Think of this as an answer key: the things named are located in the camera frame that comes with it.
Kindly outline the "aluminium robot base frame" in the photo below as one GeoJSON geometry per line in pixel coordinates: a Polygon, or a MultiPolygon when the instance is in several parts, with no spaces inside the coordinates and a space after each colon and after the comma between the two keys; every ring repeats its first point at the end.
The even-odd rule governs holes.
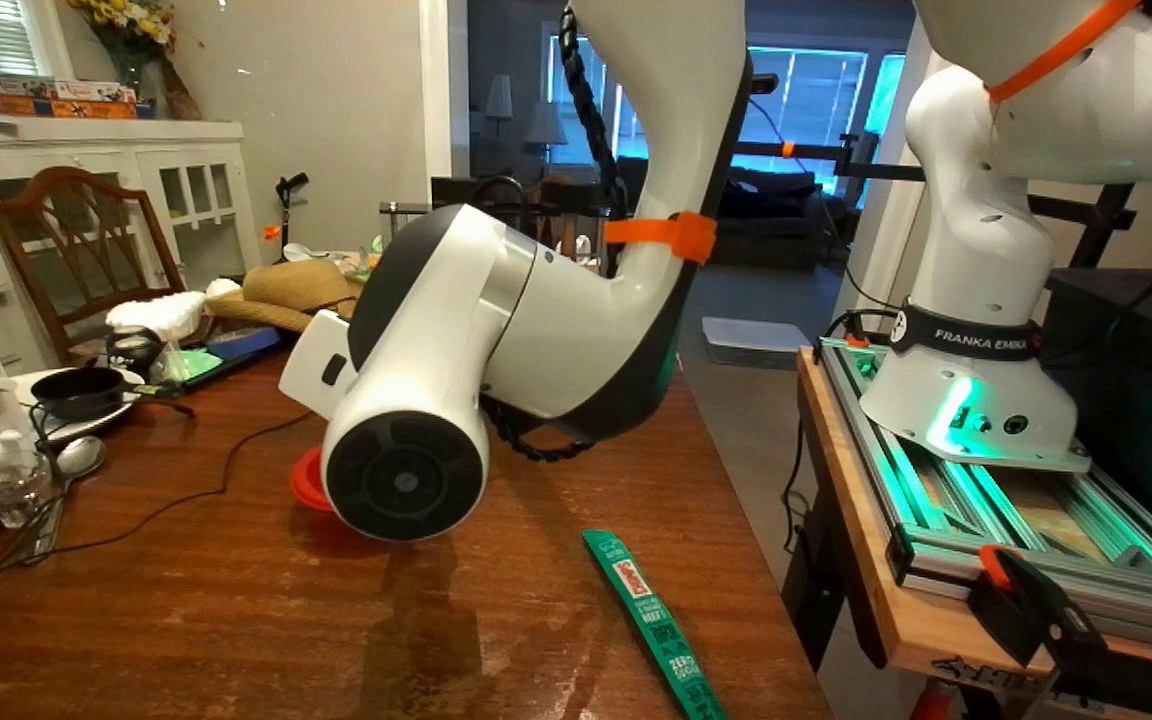
{"type": "Polygon", "coordinates": [[[1053,575],[1114,653],[1152,661],[1152,518],[1098,468],[1012,474],[940,460],[860,411],[881,353],[821,339],[796,359],[821,493],[840,518],[846,603],[881,664],[1023,680],[966,614],[980,547],[1053,575]]]}

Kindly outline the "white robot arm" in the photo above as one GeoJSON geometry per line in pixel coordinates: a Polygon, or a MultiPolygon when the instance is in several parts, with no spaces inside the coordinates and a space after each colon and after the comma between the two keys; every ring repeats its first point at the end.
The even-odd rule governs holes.
{"type": "MultiPolygon", "coordinates": [[[[1152,0],[911,0],[944,59],[906,104],[932,208],[911,295],[860,410],[966,464],[1081,474],[1077,405],[1035,365],[1048,238],[1035,181],[1152,181],[1152,0]]],[[[656,411],[719,174],[749,107],[745,0],[570,0],[646,138],[641,201],[595,278],[470,204],[406,225],[346,317],[301,334],[278,394],[325,421],[327,511],[373,540],[454,527],[486,442],[593,446],[656,411]]]]}

